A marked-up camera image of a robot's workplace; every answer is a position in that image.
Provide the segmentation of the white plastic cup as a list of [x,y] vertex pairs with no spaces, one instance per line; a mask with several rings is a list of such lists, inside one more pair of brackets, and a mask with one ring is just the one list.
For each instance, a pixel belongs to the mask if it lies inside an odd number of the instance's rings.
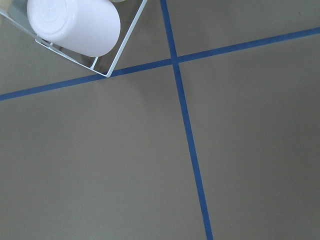
[[109,0],[29,0],[27,17],[40,38],[88,57],[110,52],[121,31]]

